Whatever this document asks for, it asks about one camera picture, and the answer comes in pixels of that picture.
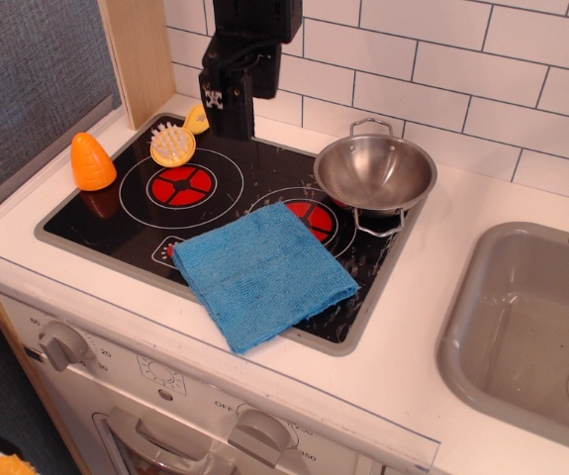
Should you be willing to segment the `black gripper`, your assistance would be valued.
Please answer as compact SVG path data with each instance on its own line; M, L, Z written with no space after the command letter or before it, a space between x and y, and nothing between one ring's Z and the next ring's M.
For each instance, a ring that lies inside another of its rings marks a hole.
M273 98L281 51L302 25L301 1L215 1L215 32L202 58L201 102L212 133L254 136L252 98Z

